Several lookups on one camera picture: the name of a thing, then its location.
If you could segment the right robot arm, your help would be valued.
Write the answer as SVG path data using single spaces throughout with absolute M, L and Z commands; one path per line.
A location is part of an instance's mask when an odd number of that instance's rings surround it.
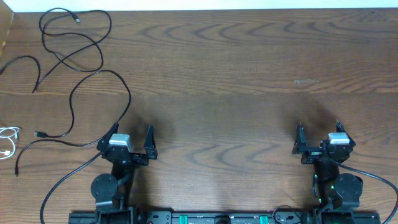
M 349 159 L 355 145 L 339 121 L 336 131 L 329 133 L 319 146 L 309 146 L 303 126 L 296 125 L 292 153 L 302 156 L 303 165 L 314 167 L 313 194 L 320 203 L 303 214 L 303 223 L 354 223 L 353 210 L 360 205 L 363 180 L 353 174 L 340 173 L 339 166 Z

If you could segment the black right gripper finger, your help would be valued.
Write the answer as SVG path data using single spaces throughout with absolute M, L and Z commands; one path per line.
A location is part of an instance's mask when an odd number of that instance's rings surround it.
M 307 148 L 303 126 L 301 123 L 296 125 L 296 138 L 292 149 L 292 154 L 302 154 Z
M 343 126 L 343 124 L 342 124 L 342 122 L 340 122 L 340 121 L 336 121 L 336 132 L 337 133 L 346 133 L 347 135 L 348 135 L 348 137 L 349 137 L 349 139 L 350 139 L 350 145 L 352 145 L 352 146 L 355 146 L 356 145 L 356 143 L 355 143 L 355 141 L 352 139 L 352 137 L 346 132 L 346 130 L 345 130 L 345 128 L 344 128 L 344 126 Z

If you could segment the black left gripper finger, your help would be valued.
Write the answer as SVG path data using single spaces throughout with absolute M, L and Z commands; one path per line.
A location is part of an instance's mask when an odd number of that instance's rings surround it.
M 110 139 L 113 134 L 118 133 L 119 124 L 114 123 L 109 131 L 98 141 L 97 149 L 109 149 L 111 147 Z
M 144 149 L 149 159 L 157 159 L 157 147 L 154 139 L 154 127 L 149 126 L 146 140 L 144 142 Z

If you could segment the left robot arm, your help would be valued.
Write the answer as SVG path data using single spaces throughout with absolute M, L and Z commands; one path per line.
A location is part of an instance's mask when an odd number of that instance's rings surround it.
M 97 150 L 103 159 L 112 163 L 109 174 L 100 174 L 91 184 L 95 198 L 96 223 L 145 223 L 147 218 L 129 203 L 134 174 L 141 166 L 158 157 L 154 128 L 149 126 L 144 141 L 144 153 L 132 151 L 130 135 L 118 133 L 119 124 L 99 140 Z

